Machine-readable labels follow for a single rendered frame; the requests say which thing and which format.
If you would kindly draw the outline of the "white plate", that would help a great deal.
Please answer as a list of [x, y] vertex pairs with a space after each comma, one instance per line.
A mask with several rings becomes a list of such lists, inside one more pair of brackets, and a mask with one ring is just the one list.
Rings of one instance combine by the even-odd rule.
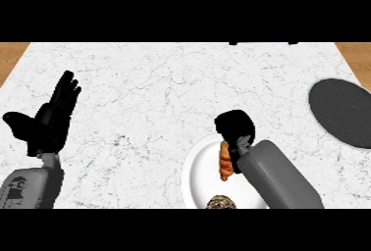
[[204, 209], [209, 199], [215, 195], [224, 195], [232, 199], [238, 209], [266, 209], [260, 194], [242, 175], [230, 175], [226, 181], [220, 179], [221, 140], [217, 133], [204, 136], [187, 152], [181, 174], [184, 207]]

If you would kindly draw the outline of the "golden brown croissant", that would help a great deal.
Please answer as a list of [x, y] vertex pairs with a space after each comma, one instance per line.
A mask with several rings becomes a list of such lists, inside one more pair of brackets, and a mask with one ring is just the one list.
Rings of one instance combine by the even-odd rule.
[[229, 155], [229, 144], [226, 141], [220, 142], [220, 151], [218, 151], [218, 173], [220, 179], [227, 180], [229, 176], [233, 174], [233, 165]]

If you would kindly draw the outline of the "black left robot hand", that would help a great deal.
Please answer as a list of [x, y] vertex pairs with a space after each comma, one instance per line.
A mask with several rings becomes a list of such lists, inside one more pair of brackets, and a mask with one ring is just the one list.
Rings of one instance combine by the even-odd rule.
[[81, 92], [73, 73], [65, 71], [56, 83], [50, 100], [39, 106], [34, 117], [5, 112], [3, 121], [13, 136], [28, 144], [28, 156], [42, 153], [57, 154], [63, 148], [71, 116]]

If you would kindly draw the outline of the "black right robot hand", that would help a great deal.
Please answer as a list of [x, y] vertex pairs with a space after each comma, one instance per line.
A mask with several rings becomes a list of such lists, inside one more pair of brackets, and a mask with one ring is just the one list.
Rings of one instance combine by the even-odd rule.
[[255, 125], [251, 117], [242, 110], [230, 110], [214, 119], [215, 131], [229, 144], [229, 156], [233, 172], [241, 172], [238, 160], [249, 151], [255, 140]]

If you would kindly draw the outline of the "dark grey pan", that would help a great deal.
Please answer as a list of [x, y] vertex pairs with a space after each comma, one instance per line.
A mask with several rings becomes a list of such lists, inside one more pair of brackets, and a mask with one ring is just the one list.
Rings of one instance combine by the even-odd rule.
[[309, 107], [325, 132], [348, 146], [371, 150], [371, 92], [338, 78], [309, 90]]

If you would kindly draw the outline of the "brown speckled cookie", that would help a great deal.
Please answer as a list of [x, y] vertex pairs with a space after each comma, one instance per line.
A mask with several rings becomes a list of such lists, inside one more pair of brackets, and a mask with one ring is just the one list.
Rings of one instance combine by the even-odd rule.
[[207, 209], [235, 209], [236, 205], [232, 199], [224, 195], [214, 195], [207, 202]]

